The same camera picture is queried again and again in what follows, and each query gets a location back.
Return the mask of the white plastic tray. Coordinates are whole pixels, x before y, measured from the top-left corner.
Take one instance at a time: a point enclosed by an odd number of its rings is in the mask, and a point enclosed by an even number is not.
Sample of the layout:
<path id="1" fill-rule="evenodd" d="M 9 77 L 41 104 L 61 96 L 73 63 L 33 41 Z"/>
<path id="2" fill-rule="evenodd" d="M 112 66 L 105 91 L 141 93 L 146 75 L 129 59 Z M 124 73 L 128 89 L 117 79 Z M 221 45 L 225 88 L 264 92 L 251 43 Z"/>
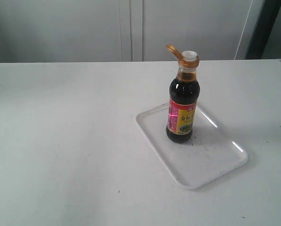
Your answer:
<path id="1" fill-rule="evenodd" d="M 183 188 L 197 189 L 244 165 L 249 154 L 197 107 L 193 134 L 178 144 L 166 134 L 167 103 L 139 113 L 136 123 L 172 178 Z"/>

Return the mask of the dark vertical post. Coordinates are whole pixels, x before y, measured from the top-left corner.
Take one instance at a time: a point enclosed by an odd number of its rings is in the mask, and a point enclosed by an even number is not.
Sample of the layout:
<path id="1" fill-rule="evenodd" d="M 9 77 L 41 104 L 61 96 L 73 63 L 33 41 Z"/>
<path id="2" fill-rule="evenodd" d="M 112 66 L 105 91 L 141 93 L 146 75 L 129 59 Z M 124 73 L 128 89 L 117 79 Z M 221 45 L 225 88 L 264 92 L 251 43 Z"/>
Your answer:
<path id="1" fill-rule="evenodd" d="M 261 11 L 245 55 L 246 60 L 262 58 L 280 9 L 281 0 L 263 1 Z"/>

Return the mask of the white cabinet doors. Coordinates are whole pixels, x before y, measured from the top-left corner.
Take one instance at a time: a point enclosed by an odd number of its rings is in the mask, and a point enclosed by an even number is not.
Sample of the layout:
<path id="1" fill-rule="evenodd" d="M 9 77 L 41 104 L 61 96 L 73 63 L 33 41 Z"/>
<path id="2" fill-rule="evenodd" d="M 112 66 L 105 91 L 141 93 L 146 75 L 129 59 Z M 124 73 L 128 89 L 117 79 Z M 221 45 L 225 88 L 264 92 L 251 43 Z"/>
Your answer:
<path id="1" fill-rule="evenodd" d="M 0 0 L 0 63 L 244 59 L 261 0 Z"/>

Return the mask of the dark soy sauce bottle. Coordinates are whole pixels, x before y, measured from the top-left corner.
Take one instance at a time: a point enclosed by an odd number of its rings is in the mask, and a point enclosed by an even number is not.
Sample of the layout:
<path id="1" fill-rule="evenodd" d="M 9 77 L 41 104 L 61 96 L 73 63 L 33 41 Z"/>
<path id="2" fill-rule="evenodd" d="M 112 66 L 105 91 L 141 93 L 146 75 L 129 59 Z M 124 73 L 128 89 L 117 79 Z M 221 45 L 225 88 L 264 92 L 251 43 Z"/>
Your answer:
<path id="1" fill-rule="evenodd" d="M 193 133 L 193 121 L 200 94 L 197 81 L 199 56 L 194 51 L 179 52 L 168 44 L 167 50 L 177 59 L 178 71 L 169 86 L 169 111 L 166 134 L 175 143 L 187 142 Z"/>

